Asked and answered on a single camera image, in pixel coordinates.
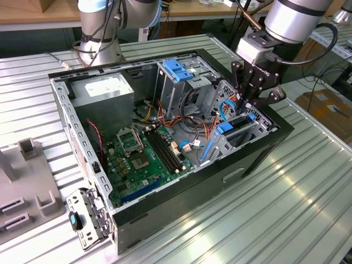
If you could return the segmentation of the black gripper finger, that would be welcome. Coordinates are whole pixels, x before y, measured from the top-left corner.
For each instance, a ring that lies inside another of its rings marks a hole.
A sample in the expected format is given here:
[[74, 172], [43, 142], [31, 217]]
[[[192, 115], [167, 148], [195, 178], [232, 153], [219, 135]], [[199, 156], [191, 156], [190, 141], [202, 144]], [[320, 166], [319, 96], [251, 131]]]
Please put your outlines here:
[[245, 82], [245, 62], [243, 60], [233, 61], [231, 63], [231, 70], [232, 84], [237, 90], [236, 110], [245, 111], [247, 110], [246, 104], [248, 95], [248, 84]]
[[280, 85], [268, 89], [259, 87], [256, 91], [248, 95], [247, 104], [258, 108], [277, 103], [286, 97], [287, 95]]

